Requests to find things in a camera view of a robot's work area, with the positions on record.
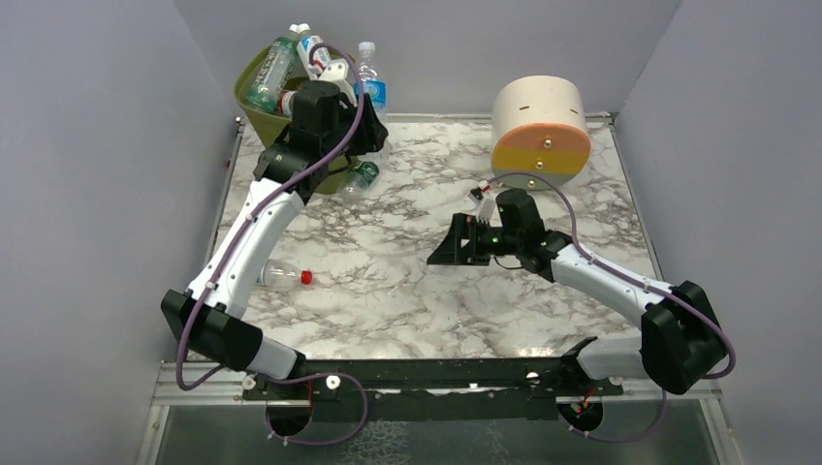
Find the clear bottle blue band label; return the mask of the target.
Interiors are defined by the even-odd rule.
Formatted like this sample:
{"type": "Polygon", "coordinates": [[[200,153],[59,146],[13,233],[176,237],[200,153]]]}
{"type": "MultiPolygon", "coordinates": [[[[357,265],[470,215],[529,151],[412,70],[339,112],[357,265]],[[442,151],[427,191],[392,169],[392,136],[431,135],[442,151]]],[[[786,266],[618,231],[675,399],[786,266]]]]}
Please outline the clear bottle blue band label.
{"type": "MultiPolygon", "coordinates": [[[[358,75],[363,82],[363,86],[356,86],[355,93],[359,94],[363,90],[370,99],[372,113],[364,116],[364,125],[372,135],[375,135],[378,129],[377,123],[380,123],[385,130],[388,129],[387,83],[385,74],[379,70],[376,63],[375,43],[360,42],[358,49],[358,75]]],[[[360,162],[357,164],[357,170],[360,171],[361,166],[367,163],[374,165],[379,171],[386,170],[390,151],[391,145],[388,138],[385,138],[379,150],[368,152],[359,157],[360,162]]]]}

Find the clear bottle dark green label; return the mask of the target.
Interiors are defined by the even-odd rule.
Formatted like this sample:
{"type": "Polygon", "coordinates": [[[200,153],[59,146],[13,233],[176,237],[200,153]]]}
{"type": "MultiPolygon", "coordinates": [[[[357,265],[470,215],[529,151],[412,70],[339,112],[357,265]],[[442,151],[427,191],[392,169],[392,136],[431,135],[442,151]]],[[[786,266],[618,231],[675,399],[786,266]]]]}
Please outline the clear bottle dark green label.
{"type": "Polygon", "coordinates": [[[337,194],[346,202],[357,202],[365,196],[380,173],[380,167],[375,162],[360,162],[347,174],[337,194]]]}

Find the clear bottle light blue label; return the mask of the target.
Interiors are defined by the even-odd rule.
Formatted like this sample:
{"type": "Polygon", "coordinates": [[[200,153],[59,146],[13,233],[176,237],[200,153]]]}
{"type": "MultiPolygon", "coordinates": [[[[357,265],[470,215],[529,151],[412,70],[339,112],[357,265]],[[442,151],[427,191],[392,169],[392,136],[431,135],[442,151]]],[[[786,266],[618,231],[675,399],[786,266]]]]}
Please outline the clear bottle light blue label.
{"type": "Polygon", "coordinates": [[[311,80],[317,80],[332,62],[332,55],[323,39],[313,32],[307,23],[296,26],[298,56],[311,80]]]}

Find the green tea bottle white cap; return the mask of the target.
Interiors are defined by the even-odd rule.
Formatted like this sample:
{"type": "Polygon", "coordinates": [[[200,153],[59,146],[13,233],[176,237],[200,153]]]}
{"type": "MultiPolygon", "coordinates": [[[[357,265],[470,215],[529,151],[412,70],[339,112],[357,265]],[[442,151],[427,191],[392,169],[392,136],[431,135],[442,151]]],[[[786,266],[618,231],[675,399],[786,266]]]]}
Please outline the green tea bottle white cap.
{"type": "Polygon", "coordinates": [[[298,60],[296,39],[298,26],[291,24],[288,32],[276,38],[260,65],[249,90],[246,104],[266,113],[275,113],[279,93],[298,60]]]}

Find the clear bottle red blue label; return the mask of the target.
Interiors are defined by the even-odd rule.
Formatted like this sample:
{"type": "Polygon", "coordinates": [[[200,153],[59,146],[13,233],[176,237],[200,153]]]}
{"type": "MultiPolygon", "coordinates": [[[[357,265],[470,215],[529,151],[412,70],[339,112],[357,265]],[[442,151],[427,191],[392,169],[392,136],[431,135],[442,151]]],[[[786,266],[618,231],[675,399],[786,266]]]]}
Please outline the clear bottle red blue label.
{"type": "Polygon", "coordinates": [[[280,291],[308,286],[312,282],[313,273],[310,270],[274,259],[266,261],[256,280],[258,286],[280,291]]]}

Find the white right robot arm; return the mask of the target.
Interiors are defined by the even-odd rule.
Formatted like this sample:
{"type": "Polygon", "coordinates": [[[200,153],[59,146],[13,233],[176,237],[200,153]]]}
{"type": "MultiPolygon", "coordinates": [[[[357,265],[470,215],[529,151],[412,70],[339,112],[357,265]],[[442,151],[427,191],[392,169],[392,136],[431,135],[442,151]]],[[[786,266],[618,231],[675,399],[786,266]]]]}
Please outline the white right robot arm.
{"type": "Polygon", "coordinates": [[[608,378],[650,379],[684,394],[709,376],[731,351],[704,290],[671,285],[596,258],[565,232],[546,228],[535,200],[522,189],[498,195],[495,227],[477,215],[456,213],[429,265],[486,266],[512,256],[520,266],[604,304],[634,325],[637,337],[593,338],[565,355],[577,383],[608,378]]]}

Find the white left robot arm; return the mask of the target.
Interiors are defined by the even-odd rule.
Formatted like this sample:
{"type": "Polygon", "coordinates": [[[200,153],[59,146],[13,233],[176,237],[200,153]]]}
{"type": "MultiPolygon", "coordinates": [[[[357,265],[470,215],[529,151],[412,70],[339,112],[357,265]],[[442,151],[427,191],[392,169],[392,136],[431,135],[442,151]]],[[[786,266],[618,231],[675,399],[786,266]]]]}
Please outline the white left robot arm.
{"type": "Polygon", "coordinates": [[[296,377],[304,356],[267,338],[242,316],[280,236],[308,204],[339,157],[376,152],[388,135],[370,97],[338,85],[305,83],[292,120],[261,154],[245,204],[204,269],[183,292],[169,290],[161,311],[178,343],[221,366],[273,380],[296,377]]]}

